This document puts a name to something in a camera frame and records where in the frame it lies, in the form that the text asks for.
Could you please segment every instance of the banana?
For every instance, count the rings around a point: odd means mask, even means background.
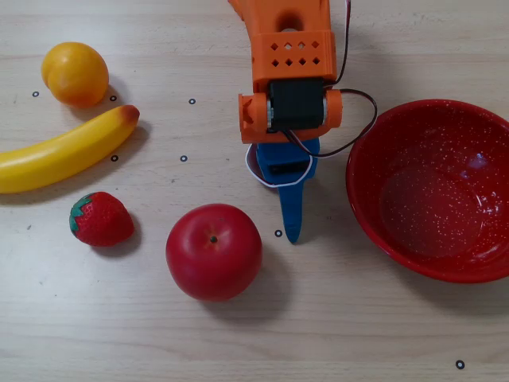
[[[45,142],[0,153],[0,193],[20,193],[79,173],[120,146],[138,124],[140,112],[120,106]]]

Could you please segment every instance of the strawberry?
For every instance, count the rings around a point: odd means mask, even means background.
[[[134,232],[134,224],[122,202],[109,193],[91,193],[72,206],[72,234],[94,247],[111,247]]]

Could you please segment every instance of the bowl rim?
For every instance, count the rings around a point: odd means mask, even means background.
[[[509,131],[509,123],[503,119],[502,117],[492,113],[489,110],[483,109],[482,107],[478,107],[472,105],[470,103],[456,101],[452,99],[421,99],[418,101],[413,101],[409,103],[404,103],[397,107],[393,107],[392,109],[381,114],[376,122],[376,124],[372,127],[372,130],[380,129],[381,126],[385,124],[385,122],[390,119],[393,115],[404,111],[412,111],[420,107],[428,107],[430,104],[435,106],[446,107],[445,103],[449,103],[447,107],[455,107],[461,110],[469,110],[479,112],[483,118],[491,119],[491,122],[500,125],[502,128]],[[495,281],[498,279],[502,279],[504,277],[509,276],[509,267],[507,269],[503,269],[500,271],[491,271],[489,273],[482,273],[479,275],[461,275],[457,273],[451,272],[440,272],[436,271],[431,267],[427,267],[425,265],[416,263],[412,259],[405,257],[400,251],[392,248],[388,242],[384,240],[369,224],[366,216],[363,213],[361,208],[361,204],[357,198],[356,188],[354,186],[354,169],[356,167],[356,163],[359,160],[359,155],[361,153],[363,144],[369,139],[370,134],[367,134],[362,139],[357,141],[355,145],[352,147],[350,151],[350,155],[348,157],[347,170],[346,170],[346,187],[347,187],[347,195],[348,200],[350,202],[350,206],[352,207],[352,211],[356,216],[357,221],[359,222],[361,228],[366,232],[371,241],[375,243],[379,248],[384,250],[393,260],[397,261],[401,265],[411,269],[412,271],[416,271],[421,275],[428,276],[432,279],[438,279],[441,281],[446,281],[450,283],[487,283],[491,281]]]

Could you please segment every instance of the orange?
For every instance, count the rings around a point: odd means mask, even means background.
[[[108,68],[90,46],[64,42],[42,61],[42,79],[61,103],[73,107],[94,106],[108,89]]]

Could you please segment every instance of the wooden table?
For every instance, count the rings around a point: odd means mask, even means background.
[[[507,0],[355,0],[344,86],[382,111],[449,98],[508,119],[508,14]],[[332,22],[340,54],[342,0]],[[117,101],[72,111],[54,100],[40,66],[62,41],[104,56]],[[274,235],[278,197],[243,163],[237,95],[251,93],[250,43],[226,0],[1,0],[0,84],[2,151],[121,103],[142,113],[117,162],[0,196],[2,382],[509,380],[509,280],[452,285],[389,260],[352,215],[348,153],[306,183],[300,243]],[[348,97],[324,148],[353,138],[369,113]],[[123,201],[138,227],[113,250],[69,232],[72,204],[97,190]],[[165,241],[210,202],[251,216],[265,258],[241,297],[202,305],[173,282]]]

